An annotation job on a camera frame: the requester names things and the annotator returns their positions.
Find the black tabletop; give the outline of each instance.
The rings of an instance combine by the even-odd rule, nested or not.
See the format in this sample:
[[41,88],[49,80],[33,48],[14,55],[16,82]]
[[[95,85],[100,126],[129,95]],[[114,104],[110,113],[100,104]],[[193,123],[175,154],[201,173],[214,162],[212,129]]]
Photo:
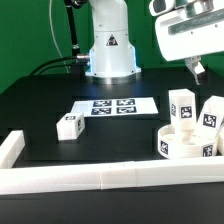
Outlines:
[[[188,88],[197,115],[224,78],[208,71],[197,86],[185,68],[144,70],[120,85],[88,83],[67,74],[23,77],[0,95],[0,141],[24,130],[26,146],[14,167],[163,159],[157,131],[170,123],[168,91]],[[153,97],[158,114],[89,117],[77,140],[59,142],[56,123],[78,100]],[[0,196],[1,223],[223,223],[222,183],[104,191]]]

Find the warning label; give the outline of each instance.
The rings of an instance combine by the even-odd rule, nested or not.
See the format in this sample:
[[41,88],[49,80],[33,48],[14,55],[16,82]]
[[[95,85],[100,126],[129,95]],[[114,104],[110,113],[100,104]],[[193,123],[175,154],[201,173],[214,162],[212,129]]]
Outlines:
[[118,43],[117,43],[114,35],[111,35],[110,39],[107,42],[107,46],[117,46],[117,45],[118,45]]

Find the white paper sheet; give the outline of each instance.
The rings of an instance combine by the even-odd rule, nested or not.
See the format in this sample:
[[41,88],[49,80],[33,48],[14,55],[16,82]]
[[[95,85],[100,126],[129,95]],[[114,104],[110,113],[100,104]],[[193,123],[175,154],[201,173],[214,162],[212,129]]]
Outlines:
[[157,114],[154,99],[128,98],[108,100],[76,101],[71,113],[84,113],[84,117],[123,116],[136,114]]

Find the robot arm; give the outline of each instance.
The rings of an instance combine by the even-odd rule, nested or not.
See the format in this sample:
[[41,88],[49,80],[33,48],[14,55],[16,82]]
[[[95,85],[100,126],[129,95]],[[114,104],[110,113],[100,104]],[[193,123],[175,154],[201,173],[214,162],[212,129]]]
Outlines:
[[[73,55],[79,53],[71,6],[81,8],[87,0],[64,0],[73,43]],[[129,42],[128,11],[124,0],[89,0],[94,27],[94,45],[89,52],[89,81],[103,84],[128,82],[140,76],[135,48]]]
[[201,55],[224,51],[224,1],[153,0],[149,8],[152,15],[160,15],[156,34],[163,57],[184,59],[196,83],[206,82]]

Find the green wall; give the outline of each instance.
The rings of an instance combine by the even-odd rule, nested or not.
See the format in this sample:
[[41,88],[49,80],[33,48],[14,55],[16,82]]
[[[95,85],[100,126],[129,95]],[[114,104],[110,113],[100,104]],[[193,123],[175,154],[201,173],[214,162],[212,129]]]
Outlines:
[[[141,68],[181,66],[183,61],[167,63],[156,41],[150,0],[126,0],[129,10],[130,42],[136,47]],[[0,93],[16,79],[28,75],[35,67],[58,58],[49,25],[49,0],[0,1]],[[75,10],[79,44],[83,53],[93,44],[91,9],[86,4]],[[67,14],[63,0],[53,0],[53,23],[64,56],[71,55]],[[204,65],[224,74],[224,54],[203,57]],[[64,69],[52,72],[64,72]]]

